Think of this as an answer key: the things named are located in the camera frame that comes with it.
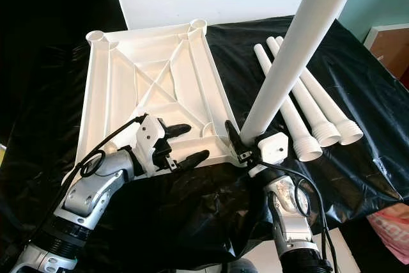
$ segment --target black fabric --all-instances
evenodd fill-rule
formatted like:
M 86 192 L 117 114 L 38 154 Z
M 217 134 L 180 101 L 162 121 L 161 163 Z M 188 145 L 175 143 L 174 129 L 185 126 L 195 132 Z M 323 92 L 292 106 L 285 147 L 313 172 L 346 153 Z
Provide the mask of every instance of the black fabric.
M 290 22 L 281 17 L 208 27 L 240 127 L 263 82 L 253 45 L 266 47 L 266 38 L 285 35 Z M 47 47 L 34 67 L 0 170 L 0 256 L 11 255 L 2 270 L 73 166 L 88 57 L 86 43 Z M 295 159 L 290 144 L 283 165 L 316 182 L 331 226 L 408 201 L 408 92 L 338 22 L 308 66 L 365 136 L 325 148 L 308 163 Z M 270 130 L 287 132 L 280 114 Z M 75 271 L 157 272 L 227 262 L 271 238 L 271 222 L 263 191 L 229 164 L 131 182 L 112 198 Z

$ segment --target black plastic sheet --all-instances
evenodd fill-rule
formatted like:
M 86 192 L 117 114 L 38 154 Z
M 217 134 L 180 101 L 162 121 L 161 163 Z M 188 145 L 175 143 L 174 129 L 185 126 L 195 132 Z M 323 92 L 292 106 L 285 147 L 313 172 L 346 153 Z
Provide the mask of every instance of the black plastic sheet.
M 281 17 L 208 27 L 239 127 L 264 79 L 253 45 L 267 50 L 266 38 L 284 36 L 290 22 Z M 0 270 L 13 263 L 73 166 L 88 56 L 83 43 L 47 47 L 39 57 L 0 170 Z M 308 67 L 365 136 L 324 148 L 308 163 L 290 149 L 283 165 L 316 182 L 331 226 L 408 201 L 408 92 L 338 22 Z M 270 130 L 287 132 L 280 114 Z M 231 261 L 271 238 L 271 222 L 263 191 L 229 164 L 139 180 L 115 194 L 75 271 L 157 272 Z

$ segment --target pink bag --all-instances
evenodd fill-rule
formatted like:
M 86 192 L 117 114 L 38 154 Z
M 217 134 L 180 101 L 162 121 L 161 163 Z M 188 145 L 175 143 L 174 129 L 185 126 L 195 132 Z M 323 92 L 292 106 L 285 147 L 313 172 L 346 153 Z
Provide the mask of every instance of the pink bag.
M 367 219 L 389 251 L 405 265 L 409 264 L 409 206 L 396 204 Z

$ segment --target teal wall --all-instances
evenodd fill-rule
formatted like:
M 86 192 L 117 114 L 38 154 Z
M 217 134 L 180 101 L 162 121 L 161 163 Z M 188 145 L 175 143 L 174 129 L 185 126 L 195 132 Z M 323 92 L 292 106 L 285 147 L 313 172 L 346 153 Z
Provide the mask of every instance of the teal wall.
M 339 21 L 363 42 L 372 26 L 409 23 L 409 0 L 348 0 Z

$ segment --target robotic hand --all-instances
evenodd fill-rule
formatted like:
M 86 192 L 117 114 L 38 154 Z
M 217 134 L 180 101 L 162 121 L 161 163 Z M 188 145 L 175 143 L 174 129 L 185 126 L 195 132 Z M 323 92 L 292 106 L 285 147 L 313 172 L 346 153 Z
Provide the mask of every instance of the robotic hand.
M 135 122 L 141 126 L 134 149 L 126 146 L 111 154 L 100 149 Z M 153 176 L 161 169 L 175 172 L 194 168 L 209 156 L 209 151 L 203 150 L 180 163 L 171 158 L 167 140 L 190 129 L 186 124 L 166 127 L 161 119 L 145 114 L 113 132 L 66 176 L 53 213 L 31 237 L 10 273 L 27 267 L 44 273 L 71 272 L 110 198 L 123 184 Z M 81 177 L 75 181 L 78 172 Z
M 332 267 L 327 260 L 325 249 L 323 257 L 313 242 L 313 234 L 308 225 L 307 213 L 309 202 L 300 190 L 300 184 L 306 181 L 317 196 L 322 225 L 321 239 L 325 247 L 325 238 L 331 247 L 335 272 L 337 262 L 335 249 L 329 237 L 321 196 L 314 183 L 301 173 L 274 164 L 287 157 L 288 138 L 283 133 L 272 136 L 260 136 L 256 139 L 257 147 L 246 148 L 235 130 L 227 121 L 226 130 L 238 160 L 250 167 L 249 175 L 270 194 L 270 211 L 274 218 L 274 242 L 279 255 L 283 273 L 326 273 Z M 297 184 L 288 174 L 300 178 Z

